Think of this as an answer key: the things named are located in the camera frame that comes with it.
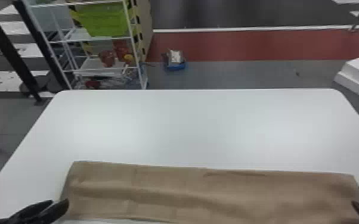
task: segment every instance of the beige towel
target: beige towel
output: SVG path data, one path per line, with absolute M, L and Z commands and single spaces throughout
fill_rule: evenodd
M 353 176 L 78 161 L 62 198 L 71 219 L 171 223 L 359 223 Z

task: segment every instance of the green container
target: green container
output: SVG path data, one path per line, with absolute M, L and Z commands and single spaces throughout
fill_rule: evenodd
M 76 6 L 76 11 L 91 36 L 128 36 L 122 3 L 81 5 Z

